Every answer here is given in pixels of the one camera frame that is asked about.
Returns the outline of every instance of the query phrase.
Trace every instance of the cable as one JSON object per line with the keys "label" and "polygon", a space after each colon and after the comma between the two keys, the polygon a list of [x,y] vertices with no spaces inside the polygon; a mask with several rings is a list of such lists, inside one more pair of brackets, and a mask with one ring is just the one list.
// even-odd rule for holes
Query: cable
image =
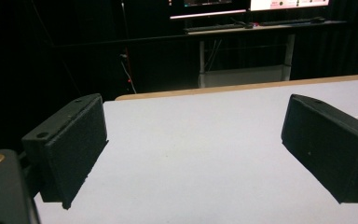
{"label": "cable", "polygon": [[129,78],[130,83],[131,83],[131,86],[132,86],[132,90],[133,90],[133,92],[136,94],[137,92],[136,92],[136,90],[135,90],[135,87],[133,86],[132,78],[131,78],[130,74],[127,72],[126,66],[124,66],[124,63],[123,63],[123,62],[121,62],[121,66],[123,66],[124,73],[125,73],[125,74],[127,75],[127,77]]}
{"label": "cable", "polygon": [[219,50],[221,44],[222,44],[222,40],[219,40],[219,43],[217,44],[217,47],[216,47],[216,49],[214,50],[214,54],[213,54],[213,57],[212,57],[210,66],[209,66],[209,68],[207,69],[208,72],[209,72],[209,71],[211,70],[211,68],[212,68],[214,59],[216,58],[217,51]]}
{"label": "cable", "polygon": [[208,63],[211,61],[211,59],[212,59],[212,57],[213,57],[213,52],[214,52],[214,49],[216,48],[216,42],[217,42],[217,40],[215,40],[215,41],[213,42],[213,48],[212,48],[211,55],[209,56],[208,61],[206,61],[206,64],[204,65],[204,67],[207,67],[207,66],[208,66]]}
{"label": "cable", "polygon": [[[42,20],[40,14],[39,14],[39,11],[38,11],[37,8],[36,8],[36,5],[34,4],[34,1],[31,0],[30,2],[31,2],[31,4],[32,4],[32,8],[34,9],[34,13],[35,13],[35,15],[36,15],[36,17],[37,17],[37,20],[39,21],[39,24],[42,26],[42,29],[43,29],[43,31],[44,31],[44,33],[45,33],[45,37],[48,39],[48,40],[45,40],[45,43],[48,42],[48,44],[49,44],[50,46],[54,46],[53,40],[52,40],[52,38],[51,38],[51,35],[50,35],[50,33],[48,32],[48,28],[46,27],[45,23],[43,23],[43,20]],[[63,67],[64,67],[64,69],[65,69],[65,71],[66,71],[66,74],[68,75],[69,79],[71,80],[71,83],[72,83],[72,85],[74,86],[75,90],[77,91],[77,93],[78,93],[80,96],[82,96],[81,91],[80,91],[80,89],[78,88],[78,86],[76,85],[75,79],[74,79],[74,77],[72,76],[72,73],[71,73],[71,71],[70,71],[68,65],[66,64],[65,60],[62,58],[61,54],[57,54],[57,56],[58,56],[60,62],[62,63],[62,65],[63,65]]]}

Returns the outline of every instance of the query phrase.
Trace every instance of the monitor screen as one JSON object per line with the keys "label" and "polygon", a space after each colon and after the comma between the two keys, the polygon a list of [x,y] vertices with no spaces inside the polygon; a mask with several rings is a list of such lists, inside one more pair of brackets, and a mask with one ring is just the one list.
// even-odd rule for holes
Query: monitor screen
{"label": "monitor screen", "polygon": [[171,20],[241,14],[250,0],[168,0]]}
{"label": "monitor screen", "polygon": [[290,9],[299,7],[327,7],[329,0],[252,0],[251,11]]}

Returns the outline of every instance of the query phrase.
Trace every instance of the dark background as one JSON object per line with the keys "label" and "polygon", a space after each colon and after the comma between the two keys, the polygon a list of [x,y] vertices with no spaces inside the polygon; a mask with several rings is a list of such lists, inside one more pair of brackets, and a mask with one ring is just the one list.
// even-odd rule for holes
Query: dark background
{"label": "dark background", "polygon": [[[61,51],[51,46],[180,35],[164,0],[0,0],[0,148],[21,151],[21,138],[69,101],[94,92],[104,100],[132,93],[120,54],[138,92],[198,87],[198,41],[151,42]],[[251,12],[242,21],[324,16],[358,22],[358,1],[328,8]],[[229,23],[229,18],[194,24]],[[213,69],[281,64],[284,35],[222,40]],[[214,40],[206,41],[207,49]],[[358,74],[358,28],[296,35],[291,79]]]}

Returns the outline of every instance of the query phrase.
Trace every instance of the desk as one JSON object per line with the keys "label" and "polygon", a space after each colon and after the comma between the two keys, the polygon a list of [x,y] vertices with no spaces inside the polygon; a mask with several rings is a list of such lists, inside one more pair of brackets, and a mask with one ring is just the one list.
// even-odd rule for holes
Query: desk
{"label": "desk", "polygon": [[358,115],[358,77],[308,82],[105,102],[109,144],[68,211],[35,197],[42,222],[357,224],[281,130],[292,93]]}

